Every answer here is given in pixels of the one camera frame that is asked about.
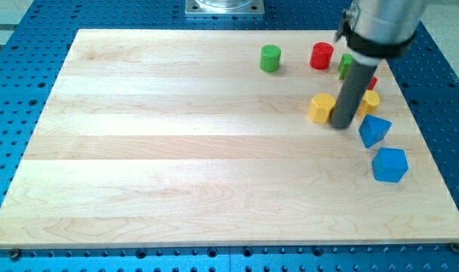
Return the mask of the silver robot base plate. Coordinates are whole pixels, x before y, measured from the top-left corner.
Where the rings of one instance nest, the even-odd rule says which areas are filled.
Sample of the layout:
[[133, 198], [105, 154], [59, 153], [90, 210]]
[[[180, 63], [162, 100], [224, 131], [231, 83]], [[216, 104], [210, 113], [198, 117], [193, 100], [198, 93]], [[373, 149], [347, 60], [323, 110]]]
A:
[[264, 14], [263, 0], [186, 0], [185, 13], [209, 14]]

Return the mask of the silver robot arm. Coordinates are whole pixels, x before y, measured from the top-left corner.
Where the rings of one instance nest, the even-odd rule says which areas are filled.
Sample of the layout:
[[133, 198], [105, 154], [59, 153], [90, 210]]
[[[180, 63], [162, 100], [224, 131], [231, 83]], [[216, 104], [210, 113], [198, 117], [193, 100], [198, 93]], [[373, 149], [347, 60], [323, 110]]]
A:
[[377, 66], [408, 51], [426, 6], [426, 0], [352, 0], [334, 40], [344, 38], [358, 63]]

